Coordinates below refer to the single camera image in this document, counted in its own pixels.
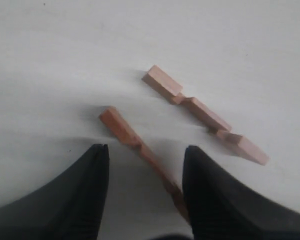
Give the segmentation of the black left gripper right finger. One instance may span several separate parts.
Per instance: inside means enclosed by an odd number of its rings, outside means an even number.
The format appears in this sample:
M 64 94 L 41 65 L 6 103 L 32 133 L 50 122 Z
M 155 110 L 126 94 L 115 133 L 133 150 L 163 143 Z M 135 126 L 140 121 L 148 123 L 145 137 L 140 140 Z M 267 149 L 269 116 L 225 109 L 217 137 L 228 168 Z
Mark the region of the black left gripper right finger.
M 185 150 L 182 190 L 196 240 L 300 240 L 300 213 L 244 185 L 194 145 Z

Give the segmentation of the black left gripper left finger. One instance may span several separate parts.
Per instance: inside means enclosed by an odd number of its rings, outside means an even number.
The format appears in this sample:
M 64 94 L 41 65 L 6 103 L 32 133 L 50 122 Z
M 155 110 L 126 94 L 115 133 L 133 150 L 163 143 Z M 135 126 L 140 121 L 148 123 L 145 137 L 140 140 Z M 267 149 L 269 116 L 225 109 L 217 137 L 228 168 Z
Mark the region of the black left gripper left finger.
M 55 179 L 0 207 L 0 240 L 97 239 L 109 172 L 108 146 L 92 145 Z

